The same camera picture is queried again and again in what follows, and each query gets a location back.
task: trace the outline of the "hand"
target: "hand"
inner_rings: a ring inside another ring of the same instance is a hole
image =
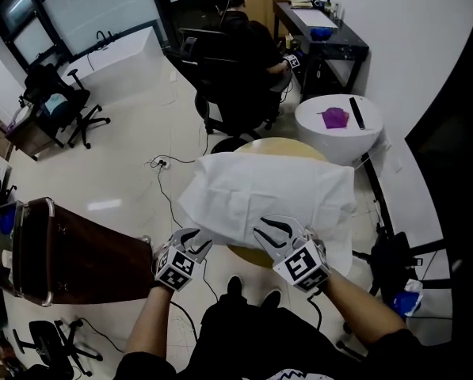
[[[278,63],[275,66],[269,67],[266,70],[270,74],[282,74],[288,69],[289,69],[289,63],[288,63],[288,61],[285,60],[283,62]]]

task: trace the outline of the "paper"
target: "paper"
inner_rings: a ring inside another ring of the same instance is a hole
[[[178,202],[190,226],[206,229],[216,245],[262,249],[253,232],[259,218],[288,215],[315,230],[333,268],[346,275],[352,265],[353,168],[289,156],[213,154],[196,162]]]
[[[329,29],[338,28],[332,20],[317,9],[294,9],[293,12],[308,27],[327,27]]]

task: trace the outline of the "power outlet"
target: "power outlet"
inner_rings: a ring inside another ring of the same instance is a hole
[[[166,158],[166,157],[163,157],[163,156],[159,156],[157,159],[155,159],[155,161],[157,163],[159,163],[160,161],[164,162],[163,166],[162,166],[163,169],[169,169],[170,166],[171,166],[171,162],[170,162],[169,158]]]

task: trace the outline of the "white round table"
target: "white round table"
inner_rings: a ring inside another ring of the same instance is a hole
[[[354,97],[364,121],[360,129],[349,99]],[[342,108],[349,114],[347,126],[328,129],[322,113],[328,108]],[[337,165],[351,165],[368,152],[383,130],[383,120],[379,109],[366,97],[352,94],[332,94],[311,98],[296,109],[299,140],[306,143],[327,160]]]

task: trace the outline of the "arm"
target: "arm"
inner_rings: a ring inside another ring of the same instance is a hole
[[[125,354],[146,352],[166,358],[167,321],[173,292],[163,286],[154,287],[148,295],[138,321],[128,338]]]
[[[334,269],[331,271],[326,295],[363,344],[370,346],[387,334],[406,329],[398,314]]]
[[[266,70],[270,74],[281,74],[285,72],[289,68],[288,62],[285,60],[283,62],[278,63],[275,66],[269,67]]]

